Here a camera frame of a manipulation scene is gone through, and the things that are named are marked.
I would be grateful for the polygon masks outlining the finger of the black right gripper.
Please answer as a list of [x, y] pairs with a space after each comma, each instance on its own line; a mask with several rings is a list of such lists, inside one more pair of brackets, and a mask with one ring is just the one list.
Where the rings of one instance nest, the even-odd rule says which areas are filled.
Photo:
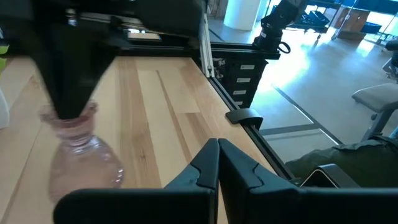
[[88, 27], [52, 24], [34, 31], [32, 58], [60, 119], [79, 117], [124, 46], [121, 20]]

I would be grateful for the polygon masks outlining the white pillar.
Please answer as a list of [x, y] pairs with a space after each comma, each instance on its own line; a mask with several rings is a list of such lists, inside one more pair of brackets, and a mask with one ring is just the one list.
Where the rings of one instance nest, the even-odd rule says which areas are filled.
[[251, 31], [257, 21], [261, 20], [269, 0], [228, 0], [224, 25], [243, 31]]

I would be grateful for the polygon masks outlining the pink ribbed glass candle holder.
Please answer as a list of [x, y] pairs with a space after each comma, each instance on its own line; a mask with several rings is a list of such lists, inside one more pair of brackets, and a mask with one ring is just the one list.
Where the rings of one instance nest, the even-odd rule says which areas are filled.
[[124, 167], [113, 149], [94, 134], [98, 104], [89, 102], [79, 117], [60, 119], [51, 106], [40, 111], [60, 143], [49, 172], [49, 197], [58, 202], [78, 189], [116, 189], [124, 178]]

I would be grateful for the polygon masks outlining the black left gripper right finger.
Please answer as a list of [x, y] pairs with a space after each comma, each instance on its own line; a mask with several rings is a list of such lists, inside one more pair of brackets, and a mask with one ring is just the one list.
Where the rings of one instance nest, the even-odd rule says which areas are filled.
[[229, 224], [398, 224], [398, 189], [297, 186], [218, 142]]

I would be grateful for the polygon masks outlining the cardboard box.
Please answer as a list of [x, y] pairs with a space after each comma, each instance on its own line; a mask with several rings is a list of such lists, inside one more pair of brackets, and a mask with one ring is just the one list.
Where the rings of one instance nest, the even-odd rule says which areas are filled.
[[369, 14], [370, 11], [367, 10], [341, 6], [331, 23], [332, 27], [336, 29], [333, 36], [339, 39], [363, 40], [366, 34], [362, 32], [362, 28]]

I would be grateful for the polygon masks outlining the grey bench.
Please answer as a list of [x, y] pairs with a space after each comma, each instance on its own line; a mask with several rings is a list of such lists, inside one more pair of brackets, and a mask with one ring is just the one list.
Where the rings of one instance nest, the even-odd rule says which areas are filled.
[[362, 140], [373, 136], [381, 136], [395, 110], [398, 110], [398, 84], [385, 83], [360, 89], [351, 96], [355, 102], [367, 107], [374, 114], [371, 116], [373, 124], [365, 132]]

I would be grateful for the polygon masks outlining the office chair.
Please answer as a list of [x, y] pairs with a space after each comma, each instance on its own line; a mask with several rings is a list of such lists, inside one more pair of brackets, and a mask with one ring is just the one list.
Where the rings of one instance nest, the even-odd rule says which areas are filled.
[[395, 80], [398, 84], [398, 39], [388, 41], [384, 48], [392, 52], [392, 56], [382, 69], [386, 72], [388, 78]]

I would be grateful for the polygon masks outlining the person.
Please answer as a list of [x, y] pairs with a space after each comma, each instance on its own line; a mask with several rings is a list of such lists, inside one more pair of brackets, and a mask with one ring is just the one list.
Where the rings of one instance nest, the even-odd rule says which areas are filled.
[[374, 136], [359, 143], [316, 149], [285, 163], [301, 179], [316, 166], [327, 164], [336, 164], [361, 187], [398, 188], [398, 139]]

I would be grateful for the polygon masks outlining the silver aluminium bracket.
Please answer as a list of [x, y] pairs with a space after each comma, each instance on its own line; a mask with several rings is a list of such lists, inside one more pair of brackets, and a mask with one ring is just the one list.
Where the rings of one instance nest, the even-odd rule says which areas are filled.
[[203, 15], [202, 32], [200, 39], [201, 69], [207, 78], [215, 77], [213, 56], [211, 51], [210, 35], [208, 30], [208, 19], [206, 13]]

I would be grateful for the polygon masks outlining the black table clamp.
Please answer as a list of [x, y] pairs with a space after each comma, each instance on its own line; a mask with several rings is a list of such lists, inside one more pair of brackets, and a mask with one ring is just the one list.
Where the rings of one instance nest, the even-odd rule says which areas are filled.
[[254, 126], [257, 130], [260, 130], [263, 117], [254, 109], [241, 108], [238, 110], [232, 110], [227, 112], [226, 118], [232, 124], [241, 124], [242, 126]]

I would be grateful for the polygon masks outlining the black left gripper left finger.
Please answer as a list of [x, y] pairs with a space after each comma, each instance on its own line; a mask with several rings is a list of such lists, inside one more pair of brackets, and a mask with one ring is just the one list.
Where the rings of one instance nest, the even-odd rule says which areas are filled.
[[80, 189], [53, 210], [54, 224], [216, 224], [220, 146], [209, 139], [162, 189]]

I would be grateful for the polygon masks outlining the black drawer cabinet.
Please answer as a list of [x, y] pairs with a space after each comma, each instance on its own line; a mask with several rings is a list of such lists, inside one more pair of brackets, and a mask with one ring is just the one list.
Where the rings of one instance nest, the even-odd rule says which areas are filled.
[[213, 59], [217, 80], [240, 108], [250, 107], [267, 64], [266, 60]]

